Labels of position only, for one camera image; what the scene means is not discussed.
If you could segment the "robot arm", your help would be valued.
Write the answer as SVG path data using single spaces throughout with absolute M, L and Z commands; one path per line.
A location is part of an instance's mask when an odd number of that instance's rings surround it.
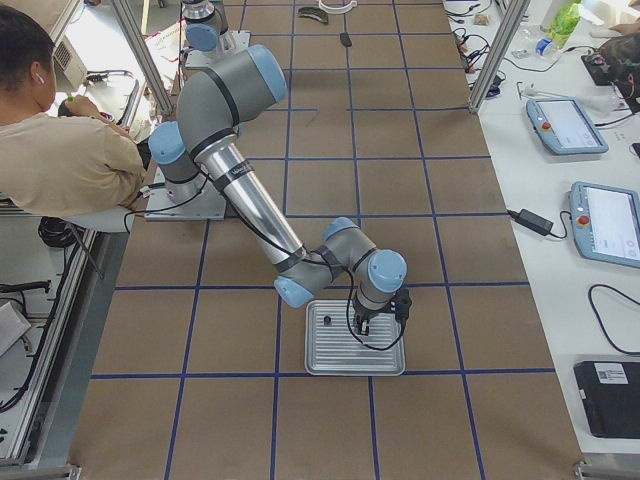
M 222 1 L 183 0 L 181 4 L 190 47 L 207 54 L 230 53 L 235 48 Z
M 406 324 L 411 299 L 403 285 L 403 256 L 378 248 L 345 217 L 331 222 L 319 247 L 307 249 L 238 150 L 238 126 L 280 102 L 286 92 L 284 74 L 267 47 L 257 44 L 223 58 L 186 82 L 176 120 L 161 124 L 148 141 L 152 157 L 166 184 L 189 187 L 178 203 L 193 200 L 210 185 L 232 206 L 276 269 L 274 287 L 289 306 L 306 304 L 348 274 L 359 283 L 346 307 L 355 338 L 368 334 L 370 321 L 380 314 Z

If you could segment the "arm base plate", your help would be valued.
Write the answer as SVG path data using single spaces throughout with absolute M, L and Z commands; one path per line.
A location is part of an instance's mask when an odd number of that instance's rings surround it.
M 215 63 L 249 47 L 251 33 L 247 30 L 187 30 L 187 47 L 182 66 L 187 70 L 211 68 Z
M 159 164 L 144 217 L 147 221 L 223 220 L 226 200 L 208 179 L 208 171 L 192 161 Z

